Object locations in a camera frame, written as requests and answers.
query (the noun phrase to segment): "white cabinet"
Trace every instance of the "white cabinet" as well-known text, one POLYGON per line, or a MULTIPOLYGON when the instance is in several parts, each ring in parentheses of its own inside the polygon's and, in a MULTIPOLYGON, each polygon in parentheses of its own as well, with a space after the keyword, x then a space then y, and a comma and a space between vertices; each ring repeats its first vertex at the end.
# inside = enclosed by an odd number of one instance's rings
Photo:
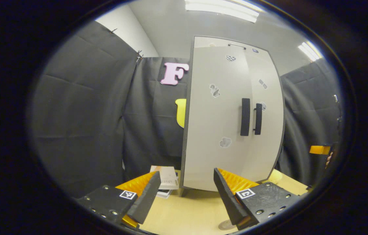
POLYGON ((195 37, 190 70, 181 186, 217 191, 215 167, 253 181, 267 179, 284 126, 280 80, 268 52, 195 37), (242 98, 250 100, 248 136, 241 136, 242 98), (260 135, 252 131, 256 103, 266 106, 260 135))

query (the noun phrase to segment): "book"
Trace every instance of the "book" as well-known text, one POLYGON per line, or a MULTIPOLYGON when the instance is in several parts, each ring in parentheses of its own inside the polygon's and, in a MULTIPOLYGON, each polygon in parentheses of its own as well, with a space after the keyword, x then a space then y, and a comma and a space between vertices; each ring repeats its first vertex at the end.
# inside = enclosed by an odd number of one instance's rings
POLYGON ((171 189, 159 189, 156 196, 162 197, 162 198, 169 198, 169 195, 171 195, 172 190, 171 189))
POLYGON ((160 173, 160 186, 159 189, 178 189, 178 177, 175 173, 173 166, 151 166, 151 171, 159 171, 160 173))

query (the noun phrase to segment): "fluorescent light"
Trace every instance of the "fluorescent light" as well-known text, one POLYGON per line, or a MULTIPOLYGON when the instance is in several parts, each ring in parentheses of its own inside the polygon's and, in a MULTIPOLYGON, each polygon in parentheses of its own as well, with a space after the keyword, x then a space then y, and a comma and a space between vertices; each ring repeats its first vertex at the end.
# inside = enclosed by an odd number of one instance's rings
POLYGON ((303 45, 300 45, 300 46, 298 46, 298 48, 304 53, 304 54, 306 54, 307 55, 307 57, 311 60, 311 61, 315 61, 316 60, 316 58, 312 55, 312 54, 310 54, 310 52, 306 49, 306 48, 304 48, 304 46, 303 45))
POLYGON ((224 0, 185 0, 185 9, 230 15, 253 23, 259 16, 259 13, 252 9, 224 0))
POLYGON ((323 55, 320 53, 320 51, 311 43, 311 42, 306 42, 308 46, 311 47, 311 49, 313 49, 313 51, 318 55, 319 58, 323 58, 323 55))
POLYGON ((243 0, 230 0, 230 1, 235 2, 235 3, 242 4, 242 5, 244 5, 244 6, 247 6, 247 7, 251 8, 251 9, 254 9, 254 10, 255 10, 255 11, 257 11, 257 12, 262 12, 262 11, 263 11, 263 10, 262 10, 262 9, 260 9, 259 7, 255 6, 255 5, 253 5, 253 4, 247 3, 247 2, 245 2, 245 1, 243 1, 243 0))
POLYGON ((316 61, 317 59, 323 58, 322 54, 311 42, 303 42, 298 48, 308 56, 311 61, 316 61))
POLYGON ((313 49, 311 49, 311 47, 309 45, 307 45, 306 43, 302 43, 302 46, 304 46, 304 48, 306 48, 306 50, 313 55, 314 58, 319 59, 319 56, 316 54, 316 52, 314 52, 313 49))

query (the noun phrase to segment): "black handle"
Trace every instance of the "black handle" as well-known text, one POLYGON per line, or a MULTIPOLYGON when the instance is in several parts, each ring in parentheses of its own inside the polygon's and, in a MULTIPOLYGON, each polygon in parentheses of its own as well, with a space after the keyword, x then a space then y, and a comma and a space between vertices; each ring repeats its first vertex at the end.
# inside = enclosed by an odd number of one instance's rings
POLYGON ((240 135, 249 136, 249 123, 251 122, 251 100, 242 98, 242 121, 240 135))
POLYGON ((255 123, 255 135, 261 134, 261 127, 262 127, 262 104, 257 104, 257 107, 254 108, 257 111, 257 119, 255 123))
POLYGON ((233 45, 233 46, 239 46, 239 45, 232 44, 232 43, 229 43, 227 46, 230 46, 230 45, 233 45))

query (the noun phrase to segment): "black fabric backdrop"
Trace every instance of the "black fabric backdrop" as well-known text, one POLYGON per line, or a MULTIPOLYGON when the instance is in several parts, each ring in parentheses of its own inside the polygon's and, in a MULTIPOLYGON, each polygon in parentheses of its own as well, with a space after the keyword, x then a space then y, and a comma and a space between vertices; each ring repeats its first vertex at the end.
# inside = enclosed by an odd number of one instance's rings
POLYGON ((127 180, 148 173, 151 165, 181 169, 184 129, 176 120, 175 100, 187 96, 188 72, 177 85, 162 85, 166 62, 188 64, 189 59, 143 58, 136 66, 123 113, 127 180))
POLYGON ((92 21, 56 52, 32 100, 36 149, 70 196, 122 180, 123 125, 136 52, 92 21))
POLYGON ((338 79, 323 59, 280 79, 285 99, 285 132, 275 168, 313 186, 325 171, 327 156, 309 153, 310 146, 339 141, 337 119, 341 116, 342 95, 338 79), (335 102, 333 95, 340 103, 335 102))

